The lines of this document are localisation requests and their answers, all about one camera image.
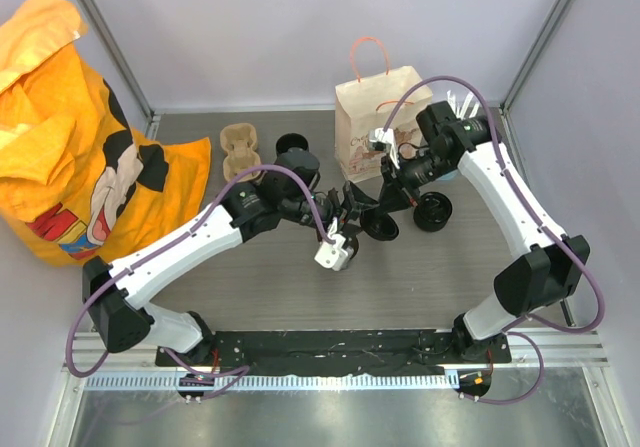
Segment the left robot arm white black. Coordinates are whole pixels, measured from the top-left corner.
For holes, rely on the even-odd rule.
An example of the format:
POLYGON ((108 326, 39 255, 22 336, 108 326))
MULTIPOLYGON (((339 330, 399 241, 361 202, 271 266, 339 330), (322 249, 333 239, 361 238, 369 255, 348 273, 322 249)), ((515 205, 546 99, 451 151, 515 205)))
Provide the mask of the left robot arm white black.
POLYGON ((139 344, 173 351, 190 365, 210 358, 214 335, 195 312, 178 313, 153 298, 196 266, 283 220, 312 228, 319 247, 314 260, 333 271, 344 269, 358 249, 357 220, 378 203, 354 183, 316 192, 319 162, 300 148, 275 163, 251 167, 229 181, 216 199, 181 227, 126 257, 99 257, 83 267, 83 311, 109 354, 139 344))

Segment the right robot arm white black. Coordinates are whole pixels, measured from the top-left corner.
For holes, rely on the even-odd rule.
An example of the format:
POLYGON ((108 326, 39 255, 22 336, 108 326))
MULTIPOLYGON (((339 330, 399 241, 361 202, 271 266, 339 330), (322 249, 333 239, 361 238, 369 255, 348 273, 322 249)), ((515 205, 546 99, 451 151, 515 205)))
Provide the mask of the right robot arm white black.
POLYGON ((590 254, 587 240, 570 237, 532 195, 512 167, 487 116, 459 119, 446 102, 427 106, 416 117, 425 141, 413 157, 401 155, 390 130, 370 132, 368 147, 381 153, 383 184, 377 204, 360 217, 363 230, 378 241, 392 241, 399 228, 391 215, 412 209, 413 221, 437 232, 453 206, 439 192, 421 187, 459 172, 476 189, 496 220, 512 262, 494 279, 492 293, 453 323, 451 347, 457 358, 472 362, 516 320, 572 296, 590 254))

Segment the black cup lid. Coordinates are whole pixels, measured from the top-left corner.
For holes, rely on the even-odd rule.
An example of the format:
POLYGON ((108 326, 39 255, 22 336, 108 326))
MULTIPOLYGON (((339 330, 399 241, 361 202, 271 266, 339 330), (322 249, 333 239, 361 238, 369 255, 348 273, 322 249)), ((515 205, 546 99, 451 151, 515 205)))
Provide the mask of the black cup lid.
POLYGON ((367 217, 360 219, 362 230, 372 239, 388 242, 395 240, 399 235, 399 227, 397 223, 389 216, 367 217))

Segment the single black coffee cup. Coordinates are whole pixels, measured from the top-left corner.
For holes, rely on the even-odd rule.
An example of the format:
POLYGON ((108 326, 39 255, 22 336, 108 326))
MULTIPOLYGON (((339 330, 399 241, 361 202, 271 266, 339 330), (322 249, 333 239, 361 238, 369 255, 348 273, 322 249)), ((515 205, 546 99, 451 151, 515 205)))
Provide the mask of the single black coffee cup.
POLYGON ((342 249, 347 253, 346 259, 343 261, 341 269, 346 269, 353 258, 359 251, 359 240, 357 237, 348 237, 343 243, 342 249))

